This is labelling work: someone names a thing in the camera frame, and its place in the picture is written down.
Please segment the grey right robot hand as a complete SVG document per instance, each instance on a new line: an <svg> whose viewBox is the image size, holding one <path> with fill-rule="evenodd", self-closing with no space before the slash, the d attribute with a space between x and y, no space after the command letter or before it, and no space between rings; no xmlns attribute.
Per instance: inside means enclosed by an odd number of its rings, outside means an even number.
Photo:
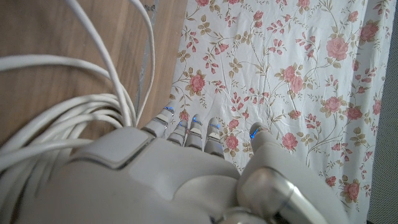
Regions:
<svg viewBox="0 0 398 224"><path fill-rule="evenodd" d="M60 141L1 156L2 223L347 223L330 186L261 123L242 172L221 153L218 123L194 116L162 138L166 106L144 128L119 128L78 150L49 180L29 174Z"/></svg>

